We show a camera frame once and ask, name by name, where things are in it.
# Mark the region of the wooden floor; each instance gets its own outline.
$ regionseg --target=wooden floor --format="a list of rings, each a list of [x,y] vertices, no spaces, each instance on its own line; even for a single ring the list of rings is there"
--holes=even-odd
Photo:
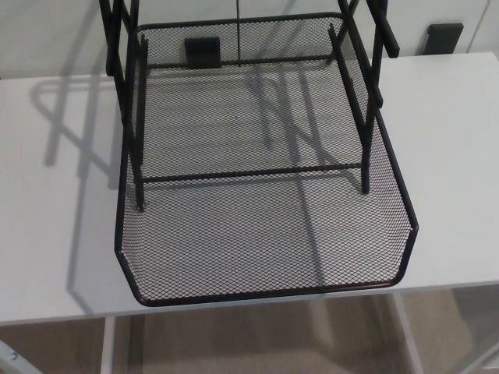
[[[448,373],[477,344],[452,291],[402,300],[424,373]],[[103,330],[102,319],[2,326],[0,340],[42,372],[99,373]],[[114,374],[412,373],[383,295],[120,317],[113,364]]]
[[[0,340],[43,373],[101,372],[103,319],[0,327]]]

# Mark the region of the metal mesh desk organizer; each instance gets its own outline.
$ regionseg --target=metal mesh desk organizer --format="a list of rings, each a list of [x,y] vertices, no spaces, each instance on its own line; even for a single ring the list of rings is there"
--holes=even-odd
[[[123,121],[115,253],[148,306],[398,283],[418,223],[381,117],[387,0],[372,65],[341,12],[137,25],[101,1]],[[118,54],[129,33],[125,72]]]

